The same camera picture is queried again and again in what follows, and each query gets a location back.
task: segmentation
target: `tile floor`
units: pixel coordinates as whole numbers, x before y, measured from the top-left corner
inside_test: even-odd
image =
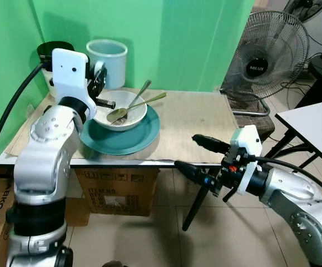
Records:
[[[290,91],[290,107],[300,98],[300,94]],[[288,110],[286,92],[271,96],[267,103],[276,125],[272,137],[280,139],[286,128],[274,114]],[[274,145],[273,140],[265,141],[262,154]],[[282,160],[298,165],[309,156],[300,152]],[[321,159],[306,169],[322,180]],[[225,204],[220,197],[209,194],[188,231],[182,231],[198,189],[177,170],[161,170],[150,217],[91,214],[87,227],[68,229],[65,244],[74,251],[74,266],[101,267],[114,259],[129,267],[309,266],[284,220],[251,195],[235,195]],[[72,176],[68,196],[81,195],[78,181]]]

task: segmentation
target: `green plate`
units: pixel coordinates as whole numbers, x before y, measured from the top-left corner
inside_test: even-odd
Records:
[[[84,124],[82,142],[91,149],[109,155],[128,155],[148,147],[160,132],[160,118],[156,111],[147,107],[147,114],[134,128],[115,132],[100,126],[95,120]]]

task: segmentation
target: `white bowl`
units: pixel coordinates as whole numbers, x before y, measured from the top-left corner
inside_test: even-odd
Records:
[[[110,101],[115,101],[116,106],[115,110],[121,107],[127,108],[131,101],[136,97],[135,93],[123,91],[123,90],[112,90],[112,91],[106,91],[102,92],[99,96],[99,98],[107,99]],[[144,102],[143,98],[140,96],[135,104]],[[138,125],[143,117],[147,113],[147,105],[139,105],[138,107],[132,108],[127,113],[127,120],[122,125],[111,125],[111,122],[109,122],[106,119],[106,116],[112,112],[113,110],[107,107],[97,107],[98,110],[96,112],[96,116],[94,117],[94,120],[98,122],[101,126],[104,128],[111,130],[111,131],[126,131],[129,129],[134,128],[136,125]]]

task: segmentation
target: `tabletop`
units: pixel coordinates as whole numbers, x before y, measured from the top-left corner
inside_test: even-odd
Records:
[[[137,89],[125,88],[137,92]],[[161,90],[148,90],[144,99],[158,95]],[[28,142],[31,124],[39,118],[53,98],[47,96],[32,116],[21,126],[14,139],[0,156],[0,165],[14,164]],[[218,166],[222,155],[207,151],[192,141],[194,134],[212,136],[229,142],[237,124],[226,96],[218,92],[167,91],[167,96],[150,103],[160,117],[160,133],[147,148],[124,156],[99,154],[85,145],[73,155],[72,167],[83,166],[157,166],[171,167],[174,160],[201,166]]]
[[[322,103],[277,113],[276,117],[322,157]]]

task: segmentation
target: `green wall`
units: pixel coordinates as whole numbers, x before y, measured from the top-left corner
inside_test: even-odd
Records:
[[[35,50],[42,42],[27,0],[0,0],[0,117],[8,101],[39,62]],[[0,136],[0,153],[24,122],[27,105],[38,105],[47,92],[39,76],[30,83],[12,111]]]
[[[86,52],[95,38],[129,47],[126,86],[212,91],[222,82],[253,0],[34,0],[46,41]]]

